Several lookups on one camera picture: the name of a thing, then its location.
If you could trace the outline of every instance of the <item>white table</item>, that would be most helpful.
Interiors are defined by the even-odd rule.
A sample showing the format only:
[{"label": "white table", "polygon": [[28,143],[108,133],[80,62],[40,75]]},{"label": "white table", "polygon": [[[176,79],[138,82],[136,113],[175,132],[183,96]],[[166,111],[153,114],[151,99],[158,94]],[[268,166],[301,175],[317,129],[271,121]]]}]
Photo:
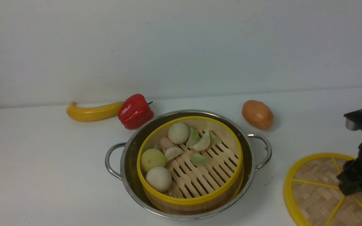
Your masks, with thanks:
[{"label": "white table", "polygon": [[[243,120],[240,110],[249,99],[273,110],[271,131]],[[180,109],[224,115],[247,133],[265,135],[273,158],[226,211],[197,221],[169,220],[140,207],[106,171],[107,149],[133,133],[116,117],[81,123],[68,118],[66,106],[0,109],[0,225],[293,225],[282,194],[289,167],[311,153],[356,156],[362,141],[360,131],[346,130],[343,117],[362,108],[362,88],[156,100],[151,107],[157,116]],[[263,144],[253,144],[260,162]],[[111,157],[115,170],[120,155]]]}]

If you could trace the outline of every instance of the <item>yellow steamer rim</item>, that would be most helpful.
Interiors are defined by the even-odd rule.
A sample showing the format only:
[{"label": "yellow steamer rim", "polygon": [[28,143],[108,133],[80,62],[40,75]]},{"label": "yellow steamer rim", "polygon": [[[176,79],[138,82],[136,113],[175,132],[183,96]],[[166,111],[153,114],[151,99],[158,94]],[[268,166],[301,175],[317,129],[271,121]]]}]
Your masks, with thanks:
[{"label": "yellow steamer rim", "polygon": [[[230,179],[228,179],[226,181],[226,183],[224,183],[222,186],[220,186],[218,189],[215,189],[213,192],[209,193],[209,194],[205,194],[203,196],[198,196],[198,197],[193,197],[193,198],[176,198],[176,197],[172,197],[172,196],[167,196],[165,194],[162,194],[158,191],[156,191],[155,189],[153,189],[145,180],[144,175],[142,174],[142,170],[141,170],[141,157],[142,154],[145,150],[149,149],[148,147],[146,147],[147,143],[150,141],[150,139],[160,130],[162,130],[163,128],[170,126],[174,123],[177,122],[182,122],[185,120],[206,120],[206,121],[210,121],[213,123],[216,123],[218,125],[220,125],[222,128],[224,128],[225,130],[227,130],[231,136],[233,137],[236,145],[237,145],[237,151],[238,151],[238,163],[236,166],[236,169],[234,171],[234,173],[230,176]],[[241,144],[237,138],[237,136],[233,133],[233,131],[227,127],[225,124],[208,118],[208,117],[202,117],[202,116],[188,116],[188,117],[181,117],[175,120],[171,120],[165,124],[163,124],[162,126],[158,127],[157,129],[155,129],[143,142],[139,153],[138,153],[138,158],[137,158],[137,171],[138,171],[138,176],[139,179],[142,183],[143,188],[145,189],[145,193],[149,193],[150,195],[156,197],[157,199],[171,204],[171,205],[175,205],[175,206],[199,206],[199,205],[203,205],[209,202],[212,202],[218,198],[220,198],[223,194],[225,194],[226,192],[228,192],[230,189],[232,189],[233,186],[236,182],[239,183],[238,189],[236,191],[233,191],[233,197],[235,196],[235,194],[238,194],[239,190],[240,190],[240,184],[242,182],[241,178],[242,178],[242,174],[243,174],[243,152],[242,152],[242,148],[241,148]]]}]

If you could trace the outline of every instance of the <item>red bell pepper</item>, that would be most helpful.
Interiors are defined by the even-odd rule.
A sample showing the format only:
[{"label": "red bell pepper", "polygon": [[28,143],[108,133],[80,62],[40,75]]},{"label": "red bell pepper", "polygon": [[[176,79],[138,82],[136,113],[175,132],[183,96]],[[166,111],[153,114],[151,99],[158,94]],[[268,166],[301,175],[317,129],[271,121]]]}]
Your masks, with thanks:
[{"label": "red bell pepper", "polygon": [[128,130],[136,130],[153,118],[153,111],[142,94],[134,94],[119,109],[118,119]]}]

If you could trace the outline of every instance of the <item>yellow banana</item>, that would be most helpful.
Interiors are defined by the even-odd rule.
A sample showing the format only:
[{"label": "yellow banana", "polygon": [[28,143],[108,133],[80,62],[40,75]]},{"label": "yellow banana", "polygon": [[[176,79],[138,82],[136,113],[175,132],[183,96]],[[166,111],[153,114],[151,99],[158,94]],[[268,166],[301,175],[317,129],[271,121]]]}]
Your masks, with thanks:
[{"label": "yellow banana", "polygon": [[76,121],[96,121],[118,115],[123,101],[107,104],[99,107],[77,107],[71,102],[66,108],[66,114]]}]

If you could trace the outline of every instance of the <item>woven bamboo lid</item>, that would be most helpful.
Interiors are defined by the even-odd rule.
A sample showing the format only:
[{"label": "woven bamboo lid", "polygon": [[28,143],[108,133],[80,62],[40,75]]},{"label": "woven bamboo lid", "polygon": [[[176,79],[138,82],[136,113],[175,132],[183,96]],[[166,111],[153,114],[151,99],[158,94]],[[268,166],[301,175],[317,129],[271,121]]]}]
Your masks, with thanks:
[{"label": "woven bamboo lid", "polygon": [[362,193],[344,196],[336,176],[352,157],[319,153],[299,160],[284,183],[286,208],[298,226],[362,226]]}]

